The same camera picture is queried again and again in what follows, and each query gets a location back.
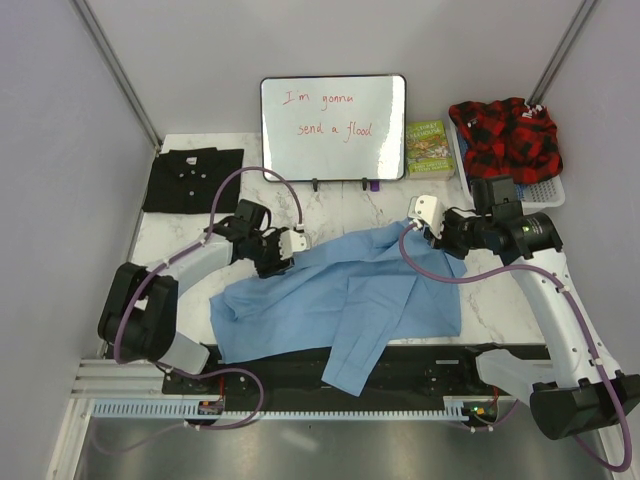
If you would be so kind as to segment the light blue long sleeve shirt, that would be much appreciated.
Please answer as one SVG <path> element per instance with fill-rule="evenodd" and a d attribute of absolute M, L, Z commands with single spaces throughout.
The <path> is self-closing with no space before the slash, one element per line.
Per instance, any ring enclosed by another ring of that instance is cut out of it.
<path fill-rule="evenodd" d="M 374 360 L 392 340 L 457 337 L 459 289 L 418 274 L 404 260 L 443 277 L 464 263 L 434 250 L 405 224 L 345 234 L 295 259 L 281 276 L 238 281 L 210 300 L 222 358 L 239 363 L 327 347 Z"/>

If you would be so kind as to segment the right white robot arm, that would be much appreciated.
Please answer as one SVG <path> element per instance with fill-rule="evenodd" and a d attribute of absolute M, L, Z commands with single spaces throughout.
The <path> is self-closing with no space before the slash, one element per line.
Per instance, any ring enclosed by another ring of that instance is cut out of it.
<path fill-rule="evenodd" d="M 602 344 L 552 220 L 525 213 L 509 176 L 473 181 L 472 196 L 470 216 L 429 195 L 415 200 L 412 213 L 432 247 L 458 259 L 472 250 L 500 258 L 529 303 L 551 363 L 539 366 L 495 347 L 458 368 L 460 386 L 477 394 L 492 385 L 510 394 L 552 440 L 622 424 L 639 403 L 639 377 L 625 374 Z"/>

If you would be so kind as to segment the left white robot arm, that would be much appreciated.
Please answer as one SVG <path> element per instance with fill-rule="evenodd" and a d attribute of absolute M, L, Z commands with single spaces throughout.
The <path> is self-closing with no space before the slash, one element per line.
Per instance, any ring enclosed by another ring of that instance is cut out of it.
<path fill-rule="evenodd" d="M 219 382 L 209 349 L 177 330 L 180 297 L 210 274 L 249 260 L 262 279 L 285 273 L 294 255 L 310 248 L 304 227 L 276 228 L 271 212 L 242 200 L 194 242 L 149 266 L 131 262 L 115 273 L 98 324 L 99 337 L 119 364 L 144 360 L 185 373 L 185 382 L 208 393 Z"/>

